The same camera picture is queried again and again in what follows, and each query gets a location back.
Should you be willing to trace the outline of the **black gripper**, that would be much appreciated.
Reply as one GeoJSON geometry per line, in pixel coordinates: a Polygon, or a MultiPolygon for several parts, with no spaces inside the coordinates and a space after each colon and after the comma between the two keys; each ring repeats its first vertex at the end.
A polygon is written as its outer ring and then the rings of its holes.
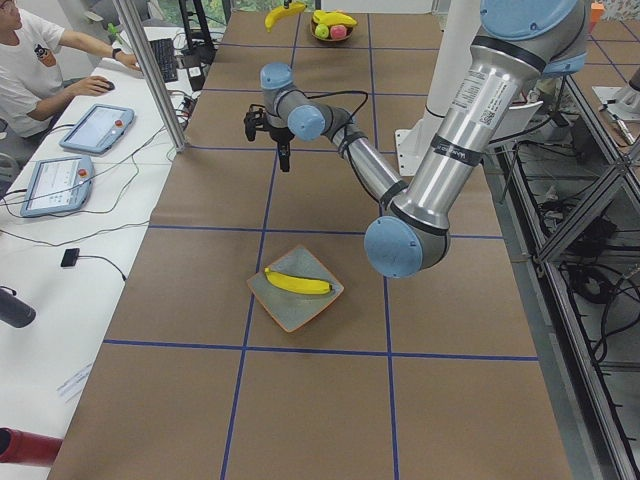
{"type": "Polygon", "coordinates": [[[282,172],[290,171],[290,142],[295,138],[294,133],[279,118],[268,112],[261,114],[261,130],[267,132],[278,145],[279,167],[282,172]]]}

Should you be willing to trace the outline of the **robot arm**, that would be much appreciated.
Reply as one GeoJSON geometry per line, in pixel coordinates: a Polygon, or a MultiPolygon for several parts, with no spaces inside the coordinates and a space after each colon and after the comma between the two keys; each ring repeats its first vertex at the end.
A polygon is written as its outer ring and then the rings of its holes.
{"type": "Polygon", "coordinates": [[[260,71],[268,128],[311,141],[331,141],[383,216],[366,230],[364,248],[382,275],[403,278],[446,255],[448,213],[481,161],[516,94],[540,77],[584,66],[590,23],[587,1],[483,1],[470,43],[469,70],[411,182],[404,182],[348,111],[314,102],[293,83],[287,64],[260,71]]]}

